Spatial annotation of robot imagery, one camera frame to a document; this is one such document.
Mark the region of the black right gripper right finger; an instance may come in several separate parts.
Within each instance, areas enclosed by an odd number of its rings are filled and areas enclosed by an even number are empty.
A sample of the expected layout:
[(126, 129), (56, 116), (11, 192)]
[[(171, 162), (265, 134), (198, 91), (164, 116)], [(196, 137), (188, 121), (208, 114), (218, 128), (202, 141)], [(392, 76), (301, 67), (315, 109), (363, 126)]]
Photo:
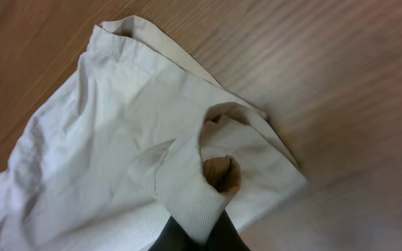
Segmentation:
[(250, 251), (226, 211), (214, 225), (206, 243), (207, 251)]

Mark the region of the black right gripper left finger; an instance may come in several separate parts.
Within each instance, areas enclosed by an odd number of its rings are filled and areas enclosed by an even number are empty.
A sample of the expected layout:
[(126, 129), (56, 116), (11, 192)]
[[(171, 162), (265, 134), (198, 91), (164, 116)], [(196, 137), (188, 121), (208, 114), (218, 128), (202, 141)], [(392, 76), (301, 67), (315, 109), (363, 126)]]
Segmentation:
[(194, 242), (179, 223), (170, 217), (159, 237), (148, 251), (204, 251), (205, 247)]

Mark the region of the beige khaki shorts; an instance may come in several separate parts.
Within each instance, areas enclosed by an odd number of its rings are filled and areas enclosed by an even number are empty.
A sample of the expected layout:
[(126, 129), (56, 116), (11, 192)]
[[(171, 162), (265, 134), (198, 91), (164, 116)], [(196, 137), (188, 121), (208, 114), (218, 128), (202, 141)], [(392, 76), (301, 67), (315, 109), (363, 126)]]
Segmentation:
[(0, 173), (0, 250), (145, 250), (169, 219), (204, 244), (305, 182), (266, 114), (155, 24), (105, 21)]

